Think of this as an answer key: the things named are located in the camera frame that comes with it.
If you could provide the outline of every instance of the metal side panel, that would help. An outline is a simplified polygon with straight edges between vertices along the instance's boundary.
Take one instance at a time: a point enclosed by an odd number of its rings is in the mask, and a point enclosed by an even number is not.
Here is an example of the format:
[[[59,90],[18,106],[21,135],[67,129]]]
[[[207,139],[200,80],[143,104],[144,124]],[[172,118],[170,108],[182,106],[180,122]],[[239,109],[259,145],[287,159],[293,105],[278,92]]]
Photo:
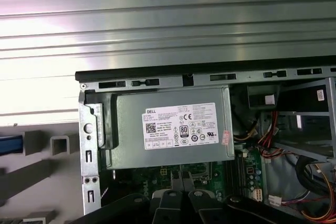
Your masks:
[[[0,117],[11,115],[0,125],[25,124],[31,115],[33,123],[77,121],[76,71],[336,52],[336,0],[0,0],[0,6],[0,88],[8,91]],[[21,97],[32,109],[17,107]]]

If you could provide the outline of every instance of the barcode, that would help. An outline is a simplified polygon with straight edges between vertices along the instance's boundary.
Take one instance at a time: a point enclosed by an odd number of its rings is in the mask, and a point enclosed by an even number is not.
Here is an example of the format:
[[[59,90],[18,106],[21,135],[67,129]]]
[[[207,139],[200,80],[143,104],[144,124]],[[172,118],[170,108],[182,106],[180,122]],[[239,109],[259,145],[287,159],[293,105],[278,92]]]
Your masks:
[[[323,89],[317,91],[317,100],[324,101],[324,91]]]
[[[155,123],[147,123],[146,124],[146,132],[147,133],[156,133],[156,124]]]

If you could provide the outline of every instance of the qr code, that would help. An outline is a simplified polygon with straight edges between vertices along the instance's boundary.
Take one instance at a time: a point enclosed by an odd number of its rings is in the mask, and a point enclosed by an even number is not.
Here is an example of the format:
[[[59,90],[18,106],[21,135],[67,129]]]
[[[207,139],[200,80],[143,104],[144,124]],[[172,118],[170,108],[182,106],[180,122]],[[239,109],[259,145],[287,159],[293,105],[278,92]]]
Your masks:
[[[146,124],[146,132],[147,133],[156,133],[156,124],[155,123],[147,123]]]

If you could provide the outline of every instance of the motherboard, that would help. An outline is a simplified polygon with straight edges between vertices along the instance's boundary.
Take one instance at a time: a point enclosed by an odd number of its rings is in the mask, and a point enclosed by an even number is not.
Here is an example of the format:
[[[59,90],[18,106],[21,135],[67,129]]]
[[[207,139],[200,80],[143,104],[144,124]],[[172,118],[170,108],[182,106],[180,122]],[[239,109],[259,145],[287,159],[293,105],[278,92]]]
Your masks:
[[[190,172],[195,188],[212,191],[218,201],[231,194],[263,200],[261,157],[257,150],[245,155],[237,152],[233,161],[131,169],[129,181],[134,184],[135,193],[151,197],[156,190],[170,189],[171,172],[179,170]]]

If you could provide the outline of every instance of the power supply label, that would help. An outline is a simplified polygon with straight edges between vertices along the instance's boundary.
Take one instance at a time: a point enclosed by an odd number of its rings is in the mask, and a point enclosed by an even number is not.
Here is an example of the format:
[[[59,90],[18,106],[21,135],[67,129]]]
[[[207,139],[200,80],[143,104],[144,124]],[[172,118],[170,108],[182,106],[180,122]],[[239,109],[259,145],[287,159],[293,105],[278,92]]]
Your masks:
[[[142,126],[146,150],[219,142],[214,103],[146,109]]]

